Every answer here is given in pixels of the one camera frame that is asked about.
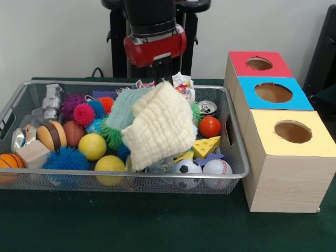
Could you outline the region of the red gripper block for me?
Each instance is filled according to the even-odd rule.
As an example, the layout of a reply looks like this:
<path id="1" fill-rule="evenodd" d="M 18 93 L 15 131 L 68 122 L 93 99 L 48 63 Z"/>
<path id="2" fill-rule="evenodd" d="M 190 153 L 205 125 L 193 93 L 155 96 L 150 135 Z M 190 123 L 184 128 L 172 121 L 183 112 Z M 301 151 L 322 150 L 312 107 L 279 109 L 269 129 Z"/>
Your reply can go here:
<path id="1" fill-rule="evenodd" d="M 186 50 L 186 33 L 181 25 L 165 35 L 155 37 L 125 37 L 124 50 L 132 65 L 142 68 L 153 65 L 153 78 L 156 84 L 162 79 L 172 82 L 171 58 L 182 55 Z"/>

